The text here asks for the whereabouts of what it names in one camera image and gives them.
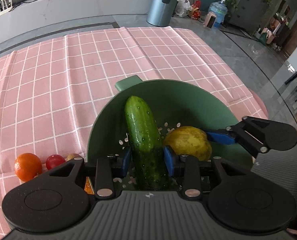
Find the pink checkered tablecloth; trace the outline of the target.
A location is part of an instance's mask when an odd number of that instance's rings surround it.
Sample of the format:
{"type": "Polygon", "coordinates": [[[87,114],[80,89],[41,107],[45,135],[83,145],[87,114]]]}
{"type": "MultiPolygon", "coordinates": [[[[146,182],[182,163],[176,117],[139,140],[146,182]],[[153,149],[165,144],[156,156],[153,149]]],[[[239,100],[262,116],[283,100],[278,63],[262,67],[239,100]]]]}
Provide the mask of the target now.
{"type": "Polygon", "coordinates": [[[35,42],[0,57],[0,239],[8,232],[1,202],[20,184],[23,153],[85,155],[95,118],[115,84],[143,80],[191,83],[220,99],[237,118],[267,118],[262,100],[192,30],[117,28],[35,42]]]}

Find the large yellow-green pomelo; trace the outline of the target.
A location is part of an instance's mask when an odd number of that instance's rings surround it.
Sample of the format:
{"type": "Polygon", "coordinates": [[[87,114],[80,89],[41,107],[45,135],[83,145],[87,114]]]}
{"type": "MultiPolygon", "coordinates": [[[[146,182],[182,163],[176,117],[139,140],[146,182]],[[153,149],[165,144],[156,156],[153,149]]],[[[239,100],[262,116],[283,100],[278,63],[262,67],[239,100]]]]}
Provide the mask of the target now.
{"type": "Polygon", "coordinates": [[[193,126],[176,128],[165,137],[163,146],[170,146],[177,155],[193,155],[199,161],[208,161],[212,155],[206,132],[193,126]]]}

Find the white plastic bag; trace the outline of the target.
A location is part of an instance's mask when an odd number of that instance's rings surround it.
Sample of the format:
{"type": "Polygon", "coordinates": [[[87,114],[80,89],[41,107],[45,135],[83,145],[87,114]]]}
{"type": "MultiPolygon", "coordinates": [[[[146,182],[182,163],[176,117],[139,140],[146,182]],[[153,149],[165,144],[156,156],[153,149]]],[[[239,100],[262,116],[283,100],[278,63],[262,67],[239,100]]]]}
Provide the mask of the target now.
{"type": "Polygon", "coordinates": [[[185,17],[188,15],[188,10],[191,8],[189,0],[178,0],[175,8],[175,14],[178,17],[185,17]]]}

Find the brown kiwi back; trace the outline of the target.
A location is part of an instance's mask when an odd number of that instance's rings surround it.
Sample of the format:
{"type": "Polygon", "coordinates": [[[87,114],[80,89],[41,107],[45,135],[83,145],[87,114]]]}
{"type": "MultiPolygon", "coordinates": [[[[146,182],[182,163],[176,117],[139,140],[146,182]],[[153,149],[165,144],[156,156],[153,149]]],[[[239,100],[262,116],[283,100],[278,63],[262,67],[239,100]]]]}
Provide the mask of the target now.
{"type": "Polygon", "coordinates": [[[77,154],[77,153],[70,153],[67,157],[66,157],[66,159],[65,159],[65,161],[69,161],[69,160],[71,160],[71,159],[74,159],[74,158],[80,158],[81,156],[79,155],[79,154],[77,154]]]}

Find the orange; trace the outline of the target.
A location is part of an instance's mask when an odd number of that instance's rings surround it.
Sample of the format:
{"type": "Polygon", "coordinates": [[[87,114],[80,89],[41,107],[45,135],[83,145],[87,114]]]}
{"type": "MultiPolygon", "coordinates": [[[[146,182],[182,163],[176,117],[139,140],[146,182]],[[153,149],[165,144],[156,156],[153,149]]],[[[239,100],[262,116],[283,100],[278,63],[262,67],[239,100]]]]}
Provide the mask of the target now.
{"type": "Polygon", "coordinates": [[[84,190],[87,194],[95,195],[91,180],[89,177],[86,178],[84,190]]]}
{"type": "Polygon", "coordinates": [[[32,153],[19,155],[15,161],[14,170],[16,176],[23,182],[27,182],[43,173],[40,159],[32,153]]]}

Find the dark grey cabinet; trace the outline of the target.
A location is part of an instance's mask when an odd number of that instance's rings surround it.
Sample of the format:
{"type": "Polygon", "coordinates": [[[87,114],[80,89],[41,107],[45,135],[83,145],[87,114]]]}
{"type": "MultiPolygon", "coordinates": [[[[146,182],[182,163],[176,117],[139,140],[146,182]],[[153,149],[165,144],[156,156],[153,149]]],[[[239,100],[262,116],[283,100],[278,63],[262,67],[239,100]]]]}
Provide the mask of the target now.
{"type": "Polygon", "coordinates": [[[227,22],[253,34],[259,29],[261,18],[268,8],[265,0],[236,0],[236,7],[229,9],[227,22]]]}

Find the red tomato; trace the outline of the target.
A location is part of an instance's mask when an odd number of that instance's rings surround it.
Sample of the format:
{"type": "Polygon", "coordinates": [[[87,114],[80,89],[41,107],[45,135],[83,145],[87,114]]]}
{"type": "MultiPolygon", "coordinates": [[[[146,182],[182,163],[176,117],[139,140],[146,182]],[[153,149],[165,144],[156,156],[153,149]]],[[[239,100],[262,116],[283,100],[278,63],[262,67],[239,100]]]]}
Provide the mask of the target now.
{"type": "Polygon", "coordinates": [[[57,167],[63,163],[65,163],[65,159],[62,156],[53,154],[46,160],[46,168],[47,170],[51,170],[52,168],[57,167]]]}

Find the blue water jug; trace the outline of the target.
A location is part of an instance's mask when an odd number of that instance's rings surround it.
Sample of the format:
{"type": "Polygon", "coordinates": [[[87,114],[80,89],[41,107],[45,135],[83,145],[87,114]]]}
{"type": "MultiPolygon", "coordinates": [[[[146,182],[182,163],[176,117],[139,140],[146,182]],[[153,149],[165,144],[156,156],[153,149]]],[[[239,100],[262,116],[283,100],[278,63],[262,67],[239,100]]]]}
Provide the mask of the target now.
{"type": "Polygon", "coordinates": [[[225,4],[226,0],[219,0],[210,4],[208,11],[213,12],[216,15],[214,27],[219,27],[223,23],[228,9],[225,4]]]}

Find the white wifi router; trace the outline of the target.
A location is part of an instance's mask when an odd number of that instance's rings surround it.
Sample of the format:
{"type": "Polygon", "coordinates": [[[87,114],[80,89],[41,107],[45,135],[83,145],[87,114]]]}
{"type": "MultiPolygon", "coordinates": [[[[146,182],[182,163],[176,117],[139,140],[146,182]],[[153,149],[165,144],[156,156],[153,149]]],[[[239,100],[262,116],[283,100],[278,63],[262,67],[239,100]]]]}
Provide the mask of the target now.
{"type": "Polygon", "coordinates": [[[13,0],[0,0],[0,16],[13,9],[13,0]]]}

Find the white tv console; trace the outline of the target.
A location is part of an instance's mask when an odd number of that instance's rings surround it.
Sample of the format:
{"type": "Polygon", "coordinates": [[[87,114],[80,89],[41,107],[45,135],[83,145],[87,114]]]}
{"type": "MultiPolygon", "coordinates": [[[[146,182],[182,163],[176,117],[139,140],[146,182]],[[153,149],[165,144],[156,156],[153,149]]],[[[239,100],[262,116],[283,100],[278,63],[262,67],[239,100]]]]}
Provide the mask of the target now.
{"type": "Polygon", "coordinates": [[[37,0],[0,16],[0,44],[28,31],[79,18],[147,14],[152,0],[37,0]]]}

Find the green cucumber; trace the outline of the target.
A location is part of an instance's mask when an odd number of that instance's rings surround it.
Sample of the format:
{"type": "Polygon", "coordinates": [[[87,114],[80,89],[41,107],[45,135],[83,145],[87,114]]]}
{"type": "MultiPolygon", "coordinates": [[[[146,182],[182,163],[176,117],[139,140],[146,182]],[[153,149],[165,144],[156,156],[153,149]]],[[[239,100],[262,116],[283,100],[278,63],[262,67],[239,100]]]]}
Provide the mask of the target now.
{"type": "Polygon", "coordinates": [[[155,191],[166,189],[169,175],[163,145],[149,105],[138,96],[130,96],[125,104],[125,118],[138,188],[155,191]]]}

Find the green colander bowl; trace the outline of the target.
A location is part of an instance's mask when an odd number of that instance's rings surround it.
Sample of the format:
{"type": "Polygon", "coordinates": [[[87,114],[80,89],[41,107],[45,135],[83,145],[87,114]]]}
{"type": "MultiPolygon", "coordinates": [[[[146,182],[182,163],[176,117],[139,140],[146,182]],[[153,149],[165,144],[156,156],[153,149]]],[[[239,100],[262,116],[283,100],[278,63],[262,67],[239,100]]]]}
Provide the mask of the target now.
{"type": "Polygon", "coordinates": [[[239,122],[217,97],[195,85],[176,80],[142,81],[134,75],[115,84],[117,94],[104,106],[91,129],[87,161],[109,154],[120,154],[130,147],[125,118],[125,104],[138,96],[149,105],[163,143],[176,128],[193,126],[202,131],[226,128],[239,122]]]}

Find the blue-grey trash bin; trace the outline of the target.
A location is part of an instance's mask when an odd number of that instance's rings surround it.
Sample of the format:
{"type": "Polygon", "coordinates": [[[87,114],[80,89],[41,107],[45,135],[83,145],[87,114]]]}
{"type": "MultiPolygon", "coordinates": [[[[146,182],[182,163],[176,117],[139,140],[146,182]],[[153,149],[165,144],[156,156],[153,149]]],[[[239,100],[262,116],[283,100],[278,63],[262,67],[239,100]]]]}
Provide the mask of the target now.
{"type": "Polygon", "coordinates": [[[167,27],[177,5],[177,0],[152,0],[147,14],[147,23],[157,27],[167,27]]]}

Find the small pink heater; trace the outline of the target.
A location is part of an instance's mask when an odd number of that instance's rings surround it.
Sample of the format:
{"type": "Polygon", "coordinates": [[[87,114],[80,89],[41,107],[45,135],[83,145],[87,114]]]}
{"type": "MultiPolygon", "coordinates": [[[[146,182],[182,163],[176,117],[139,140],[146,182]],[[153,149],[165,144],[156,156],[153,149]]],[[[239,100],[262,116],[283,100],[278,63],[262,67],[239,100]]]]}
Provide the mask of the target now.
{"type": "Polygon", "coordinates": [[[216,22],[216,15],[213,12],[208,12],[204,19],[204,26],[208,29],[212,29],[214,23],[216,22]]]}

